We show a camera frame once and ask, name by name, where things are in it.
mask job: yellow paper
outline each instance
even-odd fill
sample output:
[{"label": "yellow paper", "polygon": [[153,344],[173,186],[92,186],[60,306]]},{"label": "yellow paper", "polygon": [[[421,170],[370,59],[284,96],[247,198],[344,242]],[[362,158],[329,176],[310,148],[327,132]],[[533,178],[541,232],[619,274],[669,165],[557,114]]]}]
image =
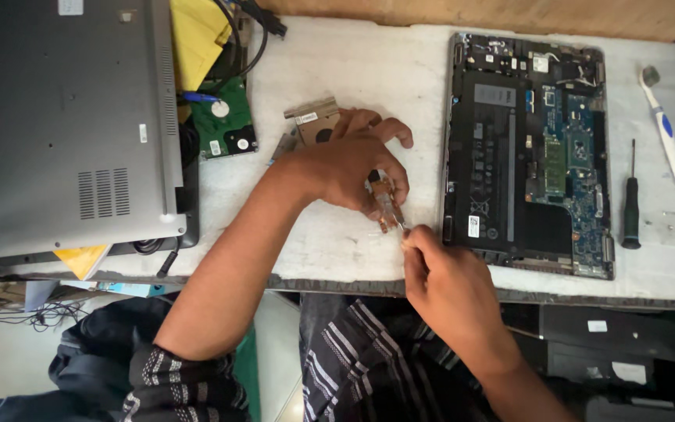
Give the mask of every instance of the yellow paper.
[{"label": "yellow paper", "polygon": [[78,279],[84,280],[87,275],[95,272],[91,271],[106,256],[110,245],[88,246],[85,248],[61,249],[54,251]]},{"label": "yellow paper", "polygon": [[177,86],[196,91],[223,51],[231,27],[211,0],[171,0]]}]

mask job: workbench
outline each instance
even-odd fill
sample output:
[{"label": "workbench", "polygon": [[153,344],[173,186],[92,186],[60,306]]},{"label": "workbench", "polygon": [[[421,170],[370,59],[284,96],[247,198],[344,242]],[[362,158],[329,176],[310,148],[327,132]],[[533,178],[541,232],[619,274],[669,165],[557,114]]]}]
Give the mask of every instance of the workbench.
[{"label": "workbench", "polygon": [[[392,140],[388,148],[407,168],[410,194],[403,211],[410,225],[438,225],[440,170],[445,125],[449,39],[455,32],[483,32],[584,43],[605,52],[610,198],[616,239],[616,280],[577,278],[491,267],[500,299],[576,305],[675,309],[675,184],[650,106],[638,84],[653,64],[661,82],[653,90],[675,134],[675,44],[568,35],[527,36],[511,32],[285,17],[284,40],[271,38],[248,77],[250,105],[260,145],[256,154],[200,164],[201,238],[183,249],[170,275],[154,274],[167,253],[108,257],[94,280],[183,283],[220,236],[267,169],[280,136],[293,127],[283,111],[333,95],[342,107],[377,110],[413,131],[410,150]],[[254,35],[250,53],[257,51]],[[620,247],[624,184],[637,139],[642,248]],[[382,234],[359,213],[321,201],[296,222],[275,264],[269,287],[292,291],[402,296],[400,234]],[[0,276],[73,279],[61,263],[0,268]]]}]

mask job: white toothbrush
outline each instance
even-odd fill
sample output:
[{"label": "white toothbrush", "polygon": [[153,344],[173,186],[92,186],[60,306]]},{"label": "white toothbrush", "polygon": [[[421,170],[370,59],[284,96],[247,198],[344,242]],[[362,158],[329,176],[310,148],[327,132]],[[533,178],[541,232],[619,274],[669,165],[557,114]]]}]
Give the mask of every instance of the white toothbrush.
[{"label": "white toothbrush", "polygon": [[650,102],[653,114],[655,114],[655,120],[658,122],[658,129],[661,132],[663,148],[665,148],[666,151],[666,158],[668,158],[670,169],[675,178],[675,139],[673,138],[673,129],[670,128],[670,122],[668,121],[661,104],[655,99],[655,96],[650,89],[651,86],[655,85],[660,80],[661,75],[655,69],[655,66],[647,66],[640,72],[640,85],[645,91],[645,95],[647,95],[647,101]]}]

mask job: open laptop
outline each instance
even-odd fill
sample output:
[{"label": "open laptop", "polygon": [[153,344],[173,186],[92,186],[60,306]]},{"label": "open laptop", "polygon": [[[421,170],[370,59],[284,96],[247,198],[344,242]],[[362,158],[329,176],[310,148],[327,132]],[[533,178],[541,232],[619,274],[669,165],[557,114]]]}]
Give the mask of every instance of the open laptop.
[{"label": "open laptop", "polygon": [[0,0],[0,257],[174,237],[167,0]]},{"label": "open laptop", "polygon": [[460,33],[448,75],[444,243],[614,279],[603,53]]}]

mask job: screwdriver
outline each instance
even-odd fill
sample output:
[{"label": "screwdriver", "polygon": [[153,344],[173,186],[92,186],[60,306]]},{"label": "screwdriver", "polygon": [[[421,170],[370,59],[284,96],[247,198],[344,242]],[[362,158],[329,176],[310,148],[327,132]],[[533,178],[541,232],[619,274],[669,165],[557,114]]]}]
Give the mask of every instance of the screwdriver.
[{"label": "screwdriver", "polygon": [[634,139],[632,139],[632,177],[626,179],[624,200],[624,241],[621,245],[627,249],[639,249],[640,246],[640,206],[637,205],[637,178],[634,177]]}]

